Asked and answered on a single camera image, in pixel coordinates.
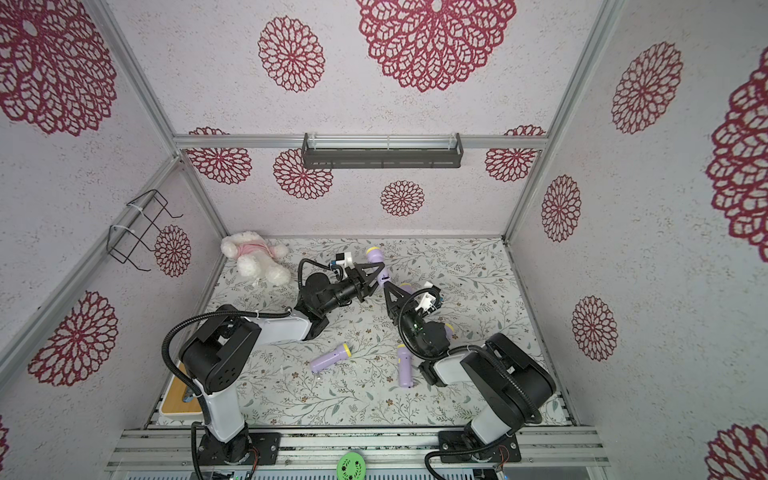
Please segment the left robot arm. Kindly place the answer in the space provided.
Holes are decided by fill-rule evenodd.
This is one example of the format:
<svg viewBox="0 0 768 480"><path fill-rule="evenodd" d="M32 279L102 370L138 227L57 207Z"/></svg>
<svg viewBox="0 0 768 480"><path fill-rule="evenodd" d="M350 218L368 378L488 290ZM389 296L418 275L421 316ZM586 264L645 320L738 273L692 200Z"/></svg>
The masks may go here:
<svg viewBox="0 0 768 480"><path fill-rule="evenodd" d="M239 406L236 381L254 348L317 338L328 315L378 288L383 262L341 266L303 258L297 267L298 297L283 312L243 311L225 305L171 328L161 344L163 362L198 400L203 420L191 427L192 460L229 465L253 461L256 448Z"/></svg>

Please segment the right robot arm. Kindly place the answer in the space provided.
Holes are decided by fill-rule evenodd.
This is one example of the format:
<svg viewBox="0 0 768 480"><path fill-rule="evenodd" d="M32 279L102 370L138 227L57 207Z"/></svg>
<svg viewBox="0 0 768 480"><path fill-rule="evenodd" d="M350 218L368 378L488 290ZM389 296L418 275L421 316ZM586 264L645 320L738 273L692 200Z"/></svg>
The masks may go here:
<svg viewBox="0 0 768 480"><path fill-rule="evenodd" d="M425 455L426 470L440 479L434 459L485 461L498 455L501 463L511 461L516 432L543 422L541 408L556 393L553 377L502 333L480 345L451 345L448 326L428 319L442 305L438 287L412 290L390 281L381 286L387 314L402 346L421 360L418 369L426 382L437 387L468 382L486 402L462 433L444 434L438 449Z"/></svg>

